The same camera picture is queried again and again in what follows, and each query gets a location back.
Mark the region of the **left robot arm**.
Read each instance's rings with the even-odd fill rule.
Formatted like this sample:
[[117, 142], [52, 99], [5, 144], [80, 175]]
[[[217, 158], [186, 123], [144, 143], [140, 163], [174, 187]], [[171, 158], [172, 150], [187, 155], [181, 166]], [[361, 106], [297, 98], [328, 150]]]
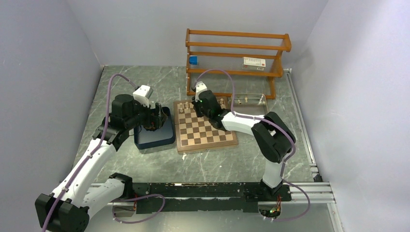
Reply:
[[136, 127], [147, 131], [161, 128], [167, 120], [162, 105], [151, 108], [147, 98], [120, 94], [107, 101], [106, 115], [89, 146], [67, 177], [50, 193], [35, 201], [39, 224], [44, 232], [83, 232], [90, 219], [114, 200], [133, 200], [132, 178], [114, 173], [94, 191], [94, 179], [128, 139]]

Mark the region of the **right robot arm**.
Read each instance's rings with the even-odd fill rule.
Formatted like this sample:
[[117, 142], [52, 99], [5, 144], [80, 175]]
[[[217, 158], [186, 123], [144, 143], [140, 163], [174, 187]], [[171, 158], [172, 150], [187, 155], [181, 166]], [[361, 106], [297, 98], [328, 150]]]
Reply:
[[222, 108], [211, 90], [203, 90], [192, 97], [198, 117], [205, 116], [210, 124], [222, 131], [237, 131], [252, 135], [266, 159], [261, 179], [261, 195], [273, 200], [283, 185], [285, 156], [295, 151], [296, 139], [278, 114], [264, 116], [236, 113]]

